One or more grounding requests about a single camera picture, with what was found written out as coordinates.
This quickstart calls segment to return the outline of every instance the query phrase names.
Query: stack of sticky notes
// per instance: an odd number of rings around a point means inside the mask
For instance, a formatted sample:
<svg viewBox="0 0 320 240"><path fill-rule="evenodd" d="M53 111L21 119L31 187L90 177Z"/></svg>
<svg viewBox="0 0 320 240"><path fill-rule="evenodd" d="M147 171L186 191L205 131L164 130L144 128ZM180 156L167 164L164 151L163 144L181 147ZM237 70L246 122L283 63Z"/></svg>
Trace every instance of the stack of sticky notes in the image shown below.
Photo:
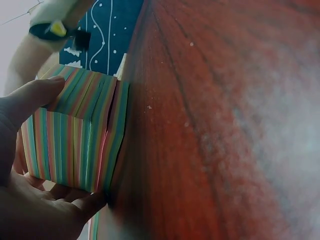
<svg viewBox="0 0 320 240"><path fill-rule="evenodd" d="M129 84L113 76L56 65L64 76L56 100L21 128L29 173L88 192L108 190L124 136Z"/></svg>

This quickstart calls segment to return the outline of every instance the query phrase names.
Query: white line pattern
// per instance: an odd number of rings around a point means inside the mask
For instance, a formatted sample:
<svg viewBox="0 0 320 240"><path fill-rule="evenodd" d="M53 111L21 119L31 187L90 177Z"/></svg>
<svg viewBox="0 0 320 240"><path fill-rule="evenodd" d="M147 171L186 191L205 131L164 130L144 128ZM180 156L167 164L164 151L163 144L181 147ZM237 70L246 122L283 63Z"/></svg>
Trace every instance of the white line pattern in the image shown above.
<svg viewBox="0 0 320 240"><path fill-rule="evenodd" d="M88 32L88 13L85 13L85 31ZM85 51L85 69L88 69L88 51Z"/></svg>
<svg viewBox="0 0 320 240"><path fill-rule="evenodd" d="M93 15L93 10L94 10L95 6L97 5L97 3L98 3L99 1L100 1L100 0L97 0L97 1L93 4L93 6L92 6L92 8L91 8L91 19L92 19L92 21L94 22L94 24L96 25L96 27L97 27L97 28L99 29L99 31L100 31L100 34L101 34L101 37L102 37L102 43L101 43L100 49L99 49L99 50L91 57L91 59L90 59L90 62L89 62L89 69L90 69L90 71L92 71L91 63L92 63L93 59L102 51L102 49L103 49L104 46L105 46L105 37L104 37L104 34L103 34L100 26L99 26L98 23L96 22L96 20L95 20L95 18L94 18L94 15Z"/></svg>
<svg viewBox="0 0 320 240"><path fill-rule="evenodd" d="M111 19L112 19L112 12L114 10L114 0L111 1L111 8L110 8L110 19L109 19L109 32L108 32L108 65L106 68L106 74L109 75L109 66L110 66L110 32L111 32Z"/></svg>

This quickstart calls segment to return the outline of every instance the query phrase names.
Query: finger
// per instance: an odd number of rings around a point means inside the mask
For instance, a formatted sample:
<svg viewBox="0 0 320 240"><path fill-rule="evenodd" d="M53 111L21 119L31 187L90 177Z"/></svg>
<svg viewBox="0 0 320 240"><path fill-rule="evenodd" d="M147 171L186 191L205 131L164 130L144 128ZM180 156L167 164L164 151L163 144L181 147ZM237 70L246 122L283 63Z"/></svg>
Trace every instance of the finger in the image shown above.
<svg viewBox="0 0 320 240"><path fill-rule="evenodd" d="M21 165L20 155L17 150L15 151L15 158L14 158L12 167L17 174L21 174L21 175L24 174L24 170Z"/></svg>
<svg viewBox="0 0 320 240"><path fill-rule="evenodd" d="M73 188L71 192L62 201L72 203L76 199L85 198L90 195L89 192Z"/></svg>
<svg viewBox="0 0 320 240"><path fill-rule="evenodd" d="M53 101L65 86L64 78L34 80L2 99L2 109L12 125L18 129L38 108Z"/></svg>
<svg viewBox="0 0 320 240"><path fill-rule="evenodd" d="M19 130L16 136L16 148L15 148L15 158L13 161L13 169L18 174L21 174L21 175L24 175L25 173L28 172L21 130Z"/></svg>
<svg viewBox="0 0 320 240"><path fill-rule="evenodd" d="M95 0L79 0L63 22L68 27L75 28L94 2Z"/></svg>
<svg viewBox="0 0 320 240"><path fill-rule="evenodd" d="M34 188L41 190L41 187L43 188L42 184L45 182L45 180L36 178L34 176L30 176L29 172L27 172L24 175L26 181Z"/></svg>
<svg viewBox="0 0 320 240"><path fill-rule="evenodd" d="M52 198L54 198L55 200L64 199L70 192L71 187L60 184L54 185L53 188L50 190L50 194L52 195Z"/></svg>
<svg viewBox="0 0 320 240"><path fill-rule="evenodd" d="M104 192L99 192L93 193L85 198L76 199L72 204L81 210L87 222L107 204L107 200L108 196Z"/></svg>

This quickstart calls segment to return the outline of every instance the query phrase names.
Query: wood grain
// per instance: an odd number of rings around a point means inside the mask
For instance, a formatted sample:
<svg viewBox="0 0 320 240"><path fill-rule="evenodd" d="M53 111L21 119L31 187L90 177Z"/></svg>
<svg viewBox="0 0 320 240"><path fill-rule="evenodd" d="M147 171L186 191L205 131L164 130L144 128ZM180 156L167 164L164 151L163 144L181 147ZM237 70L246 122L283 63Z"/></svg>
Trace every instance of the wood grain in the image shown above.
<svg viewBox="0 0 320 240"><path fill-rule="evenodd" d="M316 0L145 1L110 239L320 238L319 29Z"/></svg>

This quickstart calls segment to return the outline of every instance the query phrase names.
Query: palm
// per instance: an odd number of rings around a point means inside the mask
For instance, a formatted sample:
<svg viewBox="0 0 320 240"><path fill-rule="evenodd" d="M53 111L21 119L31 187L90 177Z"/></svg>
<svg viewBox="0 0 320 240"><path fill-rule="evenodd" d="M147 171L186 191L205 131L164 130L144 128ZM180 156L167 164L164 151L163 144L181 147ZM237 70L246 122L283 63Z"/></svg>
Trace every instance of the palm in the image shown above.
<svg viewBox="0 0 320 240"><path fill-rule="evenodd" d="M24 224L19 231L9 230L10 238L77 239L94 214L95 206L88 208L88 198L92 196L58 184L51 191L42 191L36 188L41 183L34 177L12 172L8 186L0 188L0 208L5 206L1 211Z"/></svg>

